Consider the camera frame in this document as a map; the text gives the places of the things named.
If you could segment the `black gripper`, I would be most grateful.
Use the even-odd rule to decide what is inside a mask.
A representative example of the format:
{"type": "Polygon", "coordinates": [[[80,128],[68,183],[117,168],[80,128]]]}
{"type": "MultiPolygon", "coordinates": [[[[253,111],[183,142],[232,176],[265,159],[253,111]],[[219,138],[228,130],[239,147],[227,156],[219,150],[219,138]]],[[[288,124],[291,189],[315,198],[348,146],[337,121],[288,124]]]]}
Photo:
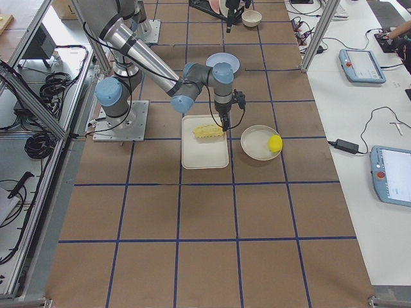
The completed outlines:
{"type": "Polygon", "coordinates": [[[215,101],[214,108],[219,115],[219,124],[223,131],[226,132],[230,128],[229,112],[231,110],[231,103],[218,103],[217,101],[215,101]]]}
{"type": "Polygon", "coordinates": [[[243,0],[244,4],[240,4],[240,0],[226,0],[224,1],[224,7],[227,9],[226,18],[226,33],[231,32],[232,19],[241,19],[241,16],[245,9],[248,9],[251,4],[251,0],[243,0]]]}

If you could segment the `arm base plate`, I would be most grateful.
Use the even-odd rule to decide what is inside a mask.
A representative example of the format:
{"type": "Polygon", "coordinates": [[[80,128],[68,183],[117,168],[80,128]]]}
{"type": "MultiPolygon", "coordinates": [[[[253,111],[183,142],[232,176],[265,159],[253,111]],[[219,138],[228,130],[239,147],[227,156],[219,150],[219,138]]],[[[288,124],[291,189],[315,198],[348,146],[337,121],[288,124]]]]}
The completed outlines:
{"type": "Polygon", "coordinates": [[[96,133],[92,139],[96,142],[132,142],[144,141],[149,101],[128,101],[131,111],[127,117],[107,117],[103,107],[100,108],[96,122],[96,133]]]}
{"type": "Polygon", "coordinates": [[[146,44],[157,44],[161,28],[160,20],[145,20],[137,26],[139,38],[146,44]]]}

